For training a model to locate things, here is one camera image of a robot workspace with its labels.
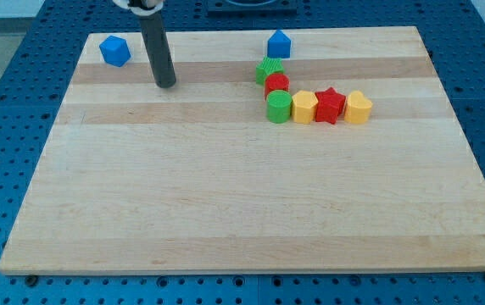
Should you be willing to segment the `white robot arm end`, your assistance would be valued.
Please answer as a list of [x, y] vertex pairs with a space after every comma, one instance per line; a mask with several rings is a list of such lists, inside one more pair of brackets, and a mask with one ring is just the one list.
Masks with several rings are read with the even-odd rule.
[[139, 17], [156, 14], [164, 7], [164, 0], [112, 0], [112, 2]]

